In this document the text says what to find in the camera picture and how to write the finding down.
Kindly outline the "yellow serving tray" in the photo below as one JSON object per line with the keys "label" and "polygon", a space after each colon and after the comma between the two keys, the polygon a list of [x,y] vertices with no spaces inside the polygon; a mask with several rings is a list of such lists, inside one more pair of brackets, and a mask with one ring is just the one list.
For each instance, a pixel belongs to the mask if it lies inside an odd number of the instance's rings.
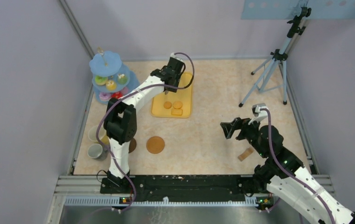
{"label": "yellow serving tray", "polygon": [[[171,102],[172,104],[175,101],[181,101],[183,103],[182,116],[173,116],[171,115],[171,110],[174,109],[173,106],[170,109],[165,109],[163,107],[166,101]],[[151,115],[158,118],[189,118],[192,112],[192,103],[193,103],[193,84],[184,89],[177,90],[177,92],[169,92],[167,95],[165,93],[160,93],[153,98],[151,106]]]}

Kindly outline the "green frosted donut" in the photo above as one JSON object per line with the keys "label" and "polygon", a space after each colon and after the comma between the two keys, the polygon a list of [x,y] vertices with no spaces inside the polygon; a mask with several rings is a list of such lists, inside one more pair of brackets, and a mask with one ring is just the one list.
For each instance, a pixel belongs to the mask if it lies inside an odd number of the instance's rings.
{"label": "green frosted donut", "polygon": [[96,85],[102,86],[106,84],[108,77],[95,76],[94,80]]}

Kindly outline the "round orange biscuit right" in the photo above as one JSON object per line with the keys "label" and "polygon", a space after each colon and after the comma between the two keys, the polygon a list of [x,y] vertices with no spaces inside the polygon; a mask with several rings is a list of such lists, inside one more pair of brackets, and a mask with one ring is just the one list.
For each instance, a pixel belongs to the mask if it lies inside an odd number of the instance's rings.
{"label": "round orange biscuit right", "polygon": [[174,109],[181,109],[182,106],[183,106],[183,103],[182,103],[181,101],[175,101],[175,102],[173,103],[173,108],[174,108]]}

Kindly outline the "purple sprinkled donut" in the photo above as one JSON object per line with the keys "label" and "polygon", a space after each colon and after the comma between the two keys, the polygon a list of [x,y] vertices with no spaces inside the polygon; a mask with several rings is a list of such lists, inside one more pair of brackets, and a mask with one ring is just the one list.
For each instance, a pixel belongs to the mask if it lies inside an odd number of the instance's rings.
{"label": "purple sprinkled donut", "polygon": [[98,97],[100,101],[107,102],[112,98],[112,94],[109,92],[100,92]]}

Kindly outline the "green cream puff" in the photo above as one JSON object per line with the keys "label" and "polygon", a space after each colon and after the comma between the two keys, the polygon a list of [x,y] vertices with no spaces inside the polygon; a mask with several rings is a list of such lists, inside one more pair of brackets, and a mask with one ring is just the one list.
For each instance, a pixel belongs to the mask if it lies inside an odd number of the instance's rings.
{"label": "green cream puff", "polygon": [[118,74],[117,75],[117,82],[120,84],[120,85],[125,85],[127,82],[128,82],[128,78],[125,74]]}

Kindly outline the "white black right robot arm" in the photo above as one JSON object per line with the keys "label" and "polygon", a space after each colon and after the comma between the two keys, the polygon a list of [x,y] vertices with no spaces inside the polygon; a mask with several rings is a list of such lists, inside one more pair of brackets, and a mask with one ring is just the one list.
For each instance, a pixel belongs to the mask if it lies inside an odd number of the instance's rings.
{"label": "white black right robot arm", "polygon": [[236,140],[246,140],[265,158],[254,169],[250,191],[269,192],[289,204],[312,224],[355,224],[355,211],[344,207],[311,175],[303,162],[283,146],[274,126],[260,126],[249,118],[222,122],[225,138],[239,130]]}

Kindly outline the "pink cupcake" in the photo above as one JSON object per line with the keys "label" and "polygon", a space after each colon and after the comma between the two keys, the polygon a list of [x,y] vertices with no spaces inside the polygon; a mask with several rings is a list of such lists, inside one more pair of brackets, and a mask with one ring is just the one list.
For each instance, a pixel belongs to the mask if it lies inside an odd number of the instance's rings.
{"label": "pink cupcake", "polygon": [[126,94],[128,94],[130,92],[130,90],[127,88],[127,87],[124,87],[122,90],[121,90],[121,93],[123,94],[123,95],[126,95]]}

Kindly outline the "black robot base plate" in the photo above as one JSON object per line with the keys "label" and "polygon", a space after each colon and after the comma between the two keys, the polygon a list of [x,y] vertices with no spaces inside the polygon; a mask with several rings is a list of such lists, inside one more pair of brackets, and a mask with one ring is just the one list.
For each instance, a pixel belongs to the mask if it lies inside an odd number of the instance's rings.
{"label": "black robot base plate", "polygon": [[265,186],[252,175],[132,175],[117,180],[105,177],[101,194],[126,194],[136,202],[242,202],[265,194]]}

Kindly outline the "grey handled mug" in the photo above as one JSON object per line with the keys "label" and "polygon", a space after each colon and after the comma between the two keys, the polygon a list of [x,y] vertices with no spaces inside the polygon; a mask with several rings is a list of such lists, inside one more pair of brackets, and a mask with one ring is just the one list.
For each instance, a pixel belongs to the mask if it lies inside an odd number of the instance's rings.
{"label": "grey handled mug", "polygon": [[95,143],[88,147],[87,155],[89,158],[97,161],[103,161],[107,158],[107,152],[101,144]]}

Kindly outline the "dark brown round coaster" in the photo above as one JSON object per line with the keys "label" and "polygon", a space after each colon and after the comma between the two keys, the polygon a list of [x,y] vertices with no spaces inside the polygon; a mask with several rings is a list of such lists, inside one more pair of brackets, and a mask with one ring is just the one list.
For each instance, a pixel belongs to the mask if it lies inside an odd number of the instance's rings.
{"label": "dark brown round coaster", "polygon": [[132,153],[137,147],[137,142],[136,140],[133,138],[131,141],[130,141],[130,144],[129,144],[129,148],[128,148],[128,153]]}

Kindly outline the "red frosted donut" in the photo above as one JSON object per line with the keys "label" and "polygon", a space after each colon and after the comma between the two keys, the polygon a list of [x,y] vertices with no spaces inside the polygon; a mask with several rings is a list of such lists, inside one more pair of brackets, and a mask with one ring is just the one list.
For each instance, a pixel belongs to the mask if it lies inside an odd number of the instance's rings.
{"label": "red frosted donut", "polygon": [[112,98],[116,98],[116,99],[120,99],[122,98],[124,95],[121,91],[115,92],[111,95]]}

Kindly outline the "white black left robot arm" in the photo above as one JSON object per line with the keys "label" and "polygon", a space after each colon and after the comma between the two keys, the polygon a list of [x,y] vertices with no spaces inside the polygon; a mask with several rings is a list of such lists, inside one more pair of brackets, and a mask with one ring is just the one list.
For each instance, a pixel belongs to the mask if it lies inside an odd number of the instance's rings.
{"label": "white black left robot arm", "polygon": [[137,113],[155,96],[165,91],[176,92],[185,63],[171,56],[167,65],[156,69],[136,89],[121,99],[112,98],[107,106],[104,129],[109,138],[111,163],[107,179],[118,193],[127,191],[129,180],[125,177],[130,171],[128,164],[129,146],[137,132]]}

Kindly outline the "yellow handled cream mug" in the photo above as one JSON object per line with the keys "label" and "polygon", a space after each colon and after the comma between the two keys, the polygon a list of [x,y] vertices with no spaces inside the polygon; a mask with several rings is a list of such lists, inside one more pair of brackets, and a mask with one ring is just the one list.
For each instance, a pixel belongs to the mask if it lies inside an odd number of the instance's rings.
{"label": "yellow handled cream mug", "polygon": [[93,126],[89,129],[88,131],[89,140],[94,143],[102,142],[106,145],[109,145],[109,139],[108,136],[106,135],[106,130],[101,127],[99,129],[99,132],[97,133],[97,128],[98,126]]}

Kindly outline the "yellow cream puff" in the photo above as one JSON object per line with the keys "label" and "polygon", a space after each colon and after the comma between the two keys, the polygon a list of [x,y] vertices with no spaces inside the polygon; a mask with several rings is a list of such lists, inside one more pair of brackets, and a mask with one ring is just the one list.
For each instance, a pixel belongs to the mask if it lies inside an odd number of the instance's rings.
{"label": "yellow cream puff", "polygon": [[113,81],[113,80],[107,80],[106,82],[105,82],[105,87],[106,87],[106,89],[108,90],[108,91],[114,91],[116,88],[117,88],[117,84],[116,84],[116,82],[115,81]]}

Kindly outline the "light brown round coaster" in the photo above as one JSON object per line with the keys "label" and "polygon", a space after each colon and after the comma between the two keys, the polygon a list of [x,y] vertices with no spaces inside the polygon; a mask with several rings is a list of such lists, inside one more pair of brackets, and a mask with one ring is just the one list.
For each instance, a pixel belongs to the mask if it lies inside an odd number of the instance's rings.
{"label": "light brown round coaster", "polygon": [[153,136],[148,139],[146,143],[146,148],[148,152],[152,154],[159,154],[162,152],[165,148],[165,142],[164,140],[159,137],[159,136]]}

